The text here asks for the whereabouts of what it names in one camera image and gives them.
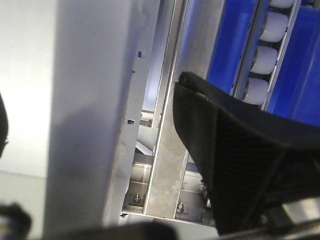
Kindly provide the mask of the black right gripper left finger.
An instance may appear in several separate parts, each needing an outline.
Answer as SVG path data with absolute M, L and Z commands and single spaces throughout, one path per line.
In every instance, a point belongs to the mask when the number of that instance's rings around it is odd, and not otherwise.
M 3 151 L 7 144 L 7 137 L 9 132 L 9 124 L 7 111 L 2 97 L 0 97 L 0 156 L 2 157 Z

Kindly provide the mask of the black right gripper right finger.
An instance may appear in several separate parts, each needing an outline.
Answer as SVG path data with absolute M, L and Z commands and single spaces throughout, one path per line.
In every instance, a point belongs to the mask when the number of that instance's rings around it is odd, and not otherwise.
M 173 121 L 196 164 L 220 235 L 251 230 L 261 216 L 282 225 L 282 204 L 320 195 L 320 129 L 262 111 L 185 71 Z

